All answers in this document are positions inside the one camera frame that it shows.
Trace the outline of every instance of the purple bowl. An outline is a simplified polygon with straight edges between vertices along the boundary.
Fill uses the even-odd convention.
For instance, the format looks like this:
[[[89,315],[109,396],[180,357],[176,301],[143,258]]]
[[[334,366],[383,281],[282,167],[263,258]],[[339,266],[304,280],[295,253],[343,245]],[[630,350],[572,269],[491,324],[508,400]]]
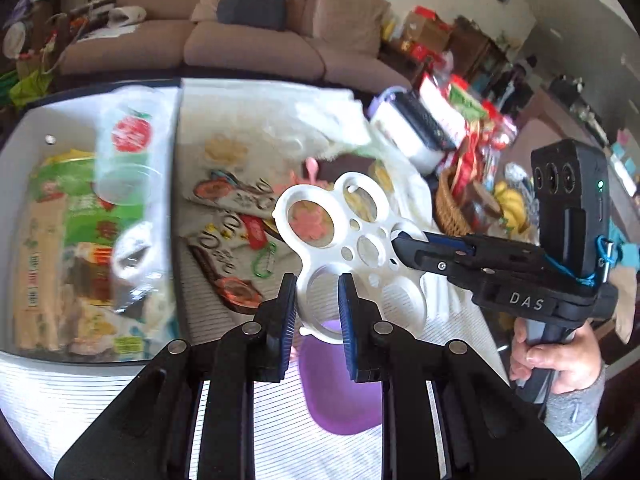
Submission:
[[[340,330],[340,321],[325,326]],[[350,380],[343,345],[305,336],[298,367],[306,406],[318,426],[330,433],[352,435],[382,424],[382,385]]]

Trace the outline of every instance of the human hand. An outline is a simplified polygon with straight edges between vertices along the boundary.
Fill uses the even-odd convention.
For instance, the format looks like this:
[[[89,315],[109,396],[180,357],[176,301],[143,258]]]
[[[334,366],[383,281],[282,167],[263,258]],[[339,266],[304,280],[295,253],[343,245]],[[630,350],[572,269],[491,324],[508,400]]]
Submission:
[[[585,322],[574,332],[574,339],[567,344],[542,344],[529,347],[525,320],[516,319],[515,335],[511,345],[512,381],[531,377],[533,368],[558,370],[551,392],[566,394],[584,390],[591,386],[600,375],[602,358],[600,348],[591,325]]]

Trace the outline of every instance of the dark gray pillow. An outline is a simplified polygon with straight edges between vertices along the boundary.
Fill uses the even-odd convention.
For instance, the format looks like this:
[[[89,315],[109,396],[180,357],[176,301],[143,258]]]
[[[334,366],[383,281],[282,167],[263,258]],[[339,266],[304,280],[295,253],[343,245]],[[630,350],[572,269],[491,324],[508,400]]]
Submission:
[[[225,25],[285,30],[287,0],[220,0],[218,21]]]

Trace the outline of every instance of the black camera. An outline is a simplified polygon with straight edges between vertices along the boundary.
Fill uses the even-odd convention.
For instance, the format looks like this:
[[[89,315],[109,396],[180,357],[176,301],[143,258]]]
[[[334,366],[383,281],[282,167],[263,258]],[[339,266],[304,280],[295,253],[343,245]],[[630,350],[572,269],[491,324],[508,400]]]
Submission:
[[[574,276],[593,274],[596,238],[609,232],[609,177],[601,149],[564,139],[531,152],[540,245]]]

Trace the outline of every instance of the yellow label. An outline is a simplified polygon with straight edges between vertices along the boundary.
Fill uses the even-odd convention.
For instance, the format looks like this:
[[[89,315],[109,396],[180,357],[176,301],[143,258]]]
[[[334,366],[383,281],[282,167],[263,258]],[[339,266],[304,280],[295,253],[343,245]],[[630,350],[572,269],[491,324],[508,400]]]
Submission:
[[[137,354],[145,349],[145,342],[138,336],[121,336],[113,339],[113,349],[118,354]]]

